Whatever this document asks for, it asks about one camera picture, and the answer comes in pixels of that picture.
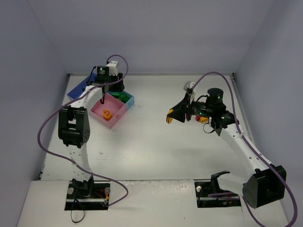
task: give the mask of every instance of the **purple cable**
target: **purple cable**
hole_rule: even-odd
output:
[[[225,76],[219,72],[216,72],[216,71],[211,71],[211,72],[208,72],[208,73],[205,73],[204,75],[202,75],[200,77],[200,79],[195,83],[195,85],[193,86],[193,89],[198,85],[198,83],[204,78],[206,77],[207,75],[209,74],[217,74],[219,76],[221,76],[225,82],[227,83],[227,86],[228,86],[228,89],[229,89],[229,92],[231,93],[231,98],[232,98],[232,111],[233,111],[233,115],[234,115],[234,119],[235,119],[235,122],[236,122],[236,126],[237,126],[237,130],[239,132],[239,134],[241,135],[242,139],[245,141],[245,143],[247,144],[247,146],[252,150],[252,152],[278,177],[278,179],[282,182],[282,184],[284,185],[284,187],[286,188],[286,190],[288,191],[289,193],[289,196],[293,202],[293,206],[294,206],[294,215],[293,215],[293,218],[292,220],[285,226],[285,227],[291,227],[294,225],[295,221],[297,220],[297,217],[298,217],[298,207],[297,207],[297,202],[295,201],[295,198],[294,198],[294,194],[292,193],[291,189],[289,188],[288,184],[285,182],[285,180],[280,176],[280,174],[252,147],[252,145],[249,143],[249,141],[245,138],[245,136],[242,134],[241,130],[240,130],[240,127],[239,127],[239,124],[238,124],[238,120],[237,120],[237,116],[236,116],[236,110],[235,110],[235,103],[234,103],[234,97],[233,97],[233,94],[232,94],[232,88],[231,88],[231,85],[229,84],[228,80],[225,78]],[[246,199],[243,197],[243,200],[244,200],[244,203],[247,207],[247,210],[248,212],[250,213],[251,217],[254,219],[254,221],[260,225],[261,227],[266,227],[264,225],[262,225],[257,219],[256,217],[252,214],[249,206],[248,206],[248,203],[246,201]]]
[[[51,114],[51,115],[43,122],[43,124],[41,125],[41,127],[40,127],[40,129],[39,129],[39,131],[38,131],[38,135],[37,135],[37,140],[38,140],[39,147],[40,147],[42,150],[44,150],[46,153],[48,153],[48,154],[50,154],[50,155],[54,155],[54,156],[56,156],[56,157],[60,157],[60,158],[66,159],[66,160],[70,161],[71,163],[73,163],[73,164],[74,164],[78,169],[80,169],[81,171],[83,171],[83,172],[85,172],[85,173],[87,173],[87,174],[89,174],[89,175],[93,175],[93,176],[96,176],[96,177],[100,177],[100,178],[103,178],[103,179],[106,179],[106,180],[115,182],[115,183],[117,183],[118,185],[122,186],[122,187],[126,190],[126,194],[125,194],[123,197],[121,197],[120,199],[118,199],[118,200],[112,202],[111,204],[108,204],[107,207],[112,206],[112,205],[114,205],[114,204],[117,203],[117,202],[120,202],[122,199],[124,199],[126,196],[128,196],[128,189],[127,189],[127,187],[126,187],[124,184],[122,184],[122,183],[120,183],[119,181],[117,181],[117,180],[114,180],[114,179],[109,178],[109,177],[106,177],[106,176],[94,174],[93,172],[89,172],[89,171],[83,169],[81,166],[77,165],[77,163],[76,163],[74,160],[72,160],[71,158],[68,158],[68,157],[65,157],[65,156],[63,156],[63,155],[59,155],[59,154],[56,154],[56,153],[53,153],[53,152],[49,151],[48,149],[46,149],[45,147],[43,147],[43,145],[42,145],[42,143],[41,143],[41,138],[40,138],[40,136],[41,136],[42,129],[45,127],[45,125],[47,124],[47,122],[48,122],[52,117],[54,117],[60,110],[62,110],[63,108],[67,107],[68,105],[70,105],[70,104],[72,104],[72,103],[74,103],[74,102],[77,102],[77,101],[83,99],[85,96],[87,96],[87,95],[90,93],[90,91],[92,91],[92,90],[94,90],[94,89],[96,89],[96,88],[98,88],[98,87],[103,87],[103,86],[105,86],[105,85],[113,85],[113,84],[119,83],[120,81],[122,81],[122,80],[126,77],[126,75],[127,75],[127,73],[128,73],[128,63],[127,63],[127,60],[126,60],[123,56],[121,56],[121,55],[119,55],[119,54],[113,54],[113,55],[111,55],[111,56],[107,59],[107,61],[108,61],[111,57],[114,57],[114,56],[120,57],[120,58],[122,58],[122,59],[125,61],[125,64],[126,64],[126,72],[125,72],[124,76],[123,76],[121,79],[119,79],[119,80],[117,80],[117,81],[115,81],[115,82],[107,83],[107,84],[100,84],[100,85],[94,86],[94,87],[92,87],[88,92],[86,92],[83,96],[81,96],[81,97],[79,97],[79,98],[76,98],[76,99],[74,99],[74,100],[68,102],[67,104],[62,105],[59,109],[57,109],[53,114]]]
[[[208,194],[209,198],[220,199],[220,200],[240,200],[240,198],[220,197],[221,195],[230,195],[231,192],[222,192],[215,194]]]

